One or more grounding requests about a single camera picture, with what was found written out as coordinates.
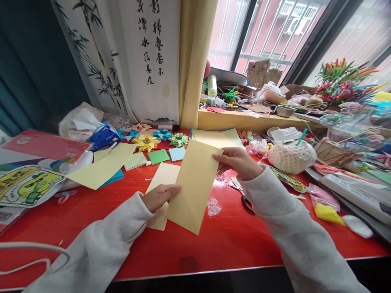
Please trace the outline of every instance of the pink paper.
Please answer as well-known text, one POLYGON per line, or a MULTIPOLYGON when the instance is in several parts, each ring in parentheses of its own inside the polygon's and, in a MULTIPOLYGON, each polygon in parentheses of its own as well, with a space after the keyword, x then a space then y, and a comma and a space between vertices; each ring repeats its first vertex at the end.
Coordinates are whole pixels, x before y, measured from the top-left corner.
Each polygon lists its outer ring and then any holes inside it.
POLYGON ((221 112, 224 112, 224 110, 223 109, 221 109, 221 108, 217 108, 217 107, 208 107, 208 109, 207 109, 208 111, 210 111, 210 112, 215 112, 215 113, 221 113, 221 112))

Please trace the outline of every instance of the air conditioner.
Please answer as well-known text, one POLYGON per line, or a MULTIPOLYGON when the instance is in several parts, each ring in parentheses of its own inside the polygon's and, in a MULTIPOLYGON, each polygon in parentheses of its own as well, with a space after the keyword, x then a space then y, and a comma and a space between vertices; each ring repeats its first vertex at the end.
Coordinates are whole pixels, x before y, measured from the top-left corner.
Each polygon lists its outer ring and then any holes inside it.
POLYGON ((301 19, 298 18, 298 17, 295 17, 295 18, 292 18, 288 21, 288 24, 287 26, 285 27, 285 31, 284 31, 284 34, 286 35, 291 35, 291 34, 295 34, 295 35, 302 35, 303 32, 303 28, 305 26, 305 24, 307 23, 307 19, 301 19))

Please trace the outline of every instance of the curtain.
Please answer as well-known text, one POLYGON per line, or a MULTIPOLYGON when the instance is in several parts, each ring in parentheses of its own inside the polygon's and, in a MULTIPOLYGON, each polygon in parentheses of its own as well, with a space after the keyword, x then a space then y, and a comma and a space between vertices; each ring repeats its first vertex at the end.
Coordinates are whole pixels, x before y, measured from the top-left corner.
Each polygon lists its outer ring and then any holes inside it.
POLYGON ((198 106, 217 0, 182 0, 180 9, 179 121, 197 128, 198 106))
POLYGON ((88 101, 49 1, 0 2, 0 128, 57 132, 88 101))
POLYGON ((180 0, 57 0, 101 109, 179 122, 180 0))

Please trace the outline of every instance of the yellow curtain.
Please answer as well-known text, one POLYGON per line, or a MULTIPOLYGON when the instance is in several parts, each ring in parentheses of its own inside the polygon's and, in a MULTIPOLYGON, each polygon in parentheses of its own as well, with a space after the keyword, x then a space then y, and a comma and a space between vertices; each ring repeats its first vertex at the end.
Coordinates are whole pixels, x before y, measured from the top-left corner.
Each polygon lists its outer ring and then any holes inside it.
POLYGON ((182 0, 179 47, 179 121, 197 128, 198 105, 217 0, 182 0))

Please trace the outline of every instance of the window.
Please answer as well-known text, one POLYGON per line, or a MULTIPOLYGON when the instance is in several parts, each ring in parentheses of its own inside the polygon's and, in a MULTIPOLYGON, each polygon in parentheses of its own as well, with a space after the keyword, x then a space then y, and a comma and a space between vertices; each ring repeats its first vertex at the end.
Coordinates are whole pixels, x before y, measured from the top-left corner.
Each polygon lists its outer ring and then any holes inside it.
POLYGON ((383 84, 391 81, 391 59, 389 53, 384 54, 391 44, 389 11, 391 11, 391 2, 388 0, 363 1, 319 63, 313 68, 304 85, 316 86, 315 76, 321 64, 335 61, 337 58, 341 60, 344 57, 348 62, 354 61, 354 64, 358 65, 366 62, 368 62, 367 66, 375 62, 379 64, 380 72, 366 79, 364 84, 383 84))
POLYGON ((211 66, 245 74, 248 63, 270 59, 283 77, 329 0, 257 0, 243 44, 238 46, 250 0, 219 0, 208 59, 211 66), (239 59, 232 64, 237 48, 239 59))

